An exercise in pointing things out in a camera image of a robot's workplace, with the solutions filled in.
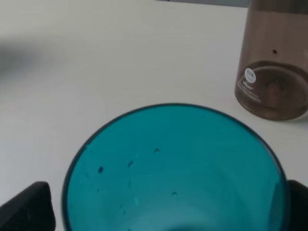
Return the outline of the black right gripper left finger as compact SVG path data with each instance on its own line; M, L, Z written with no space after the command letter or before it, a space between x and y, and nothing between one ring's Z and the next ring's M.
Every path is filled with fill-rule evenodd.
M37 181L0 206L2 231L54 231L56 220L47 182Z

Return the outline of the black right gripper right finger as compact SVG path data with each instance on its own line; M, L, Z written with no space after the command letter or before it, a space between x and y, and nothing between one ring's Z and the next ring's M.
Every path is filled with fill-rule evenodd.
M288 180L291 198L288 231L308 231L308 188L296 180Z

